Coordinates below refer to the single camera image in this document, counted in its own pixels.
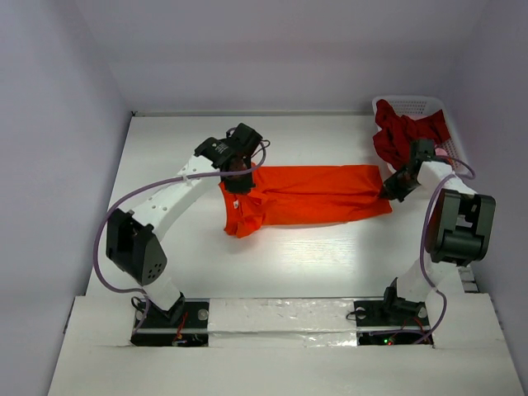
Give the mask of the orange t-shirt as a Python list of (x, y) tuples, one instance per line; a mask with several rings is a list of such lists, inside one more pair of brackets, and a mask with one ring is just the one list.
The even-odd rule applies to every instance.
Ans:
[(219, 184), (226, 208), (224, 231), (245, 238), (267, 226), (341, 224), (392, 212), (379, 198), (375, 165), (260, 167), (255, 187), (234, 194)]

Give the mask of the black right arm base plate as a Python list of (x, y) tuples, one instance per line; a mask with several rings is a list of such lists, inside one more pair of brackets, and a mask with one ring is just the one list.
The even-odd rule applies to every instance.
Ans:
[(346, 320), (356, 325), (360, 346), (433, 346), (424, 302), (398, 297), (355, 299)]

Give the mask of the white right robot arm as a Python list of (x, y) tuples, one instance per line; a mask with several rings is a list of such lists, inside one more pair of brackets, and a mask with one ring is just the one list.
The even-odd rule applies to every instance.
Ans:
[(418, 259), (386, 288), (379, 304), (388, 323), (417, 317), (427, 296), (438, 293), (438, 286), (452, 272), (449, 265), (468, 266), (483, 260), (488, 251), (496, 201), (468, 187), (451, 161), (436, 154), (433, 141), (415, 140), (408, 162), (381, 188), (381, 199), (399, 202), (420, 186), (431, 194)]

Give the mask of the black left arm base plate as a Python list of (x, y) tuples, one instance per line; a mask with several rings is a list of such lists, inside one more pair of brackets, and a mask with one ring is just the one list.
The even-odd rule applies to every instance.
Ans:
[(187, 300), (180, 318), (170, 324), (152, 307), (130, 342), (136, 347), (207, 347), (209, 310), (209, 299)]

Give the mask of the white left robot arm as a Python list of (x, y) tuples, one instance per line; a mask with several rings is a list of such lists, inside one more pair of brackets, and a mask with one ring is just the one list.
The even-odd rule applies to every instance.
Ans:
[(176, 176), (140, 187), (138, 193), (154, 191), (143, 203), (127, 211), (118, 204), (109, 209), (99, 237), (106, 241), (106, 257), (136, 282), (132, 291), (143, 296), (144, 314), (153, 312), (166, 326), (182, 321), (185, 296), (164, 273), (167, 256), (162, 240), (214, 186), (249, 193), (256, 185), (252, 174), (260, 167), (252, 163), (252, 156), (265, 149), (262, 136), (241, 123), (224, 138), (209, 137), (199, 144)]

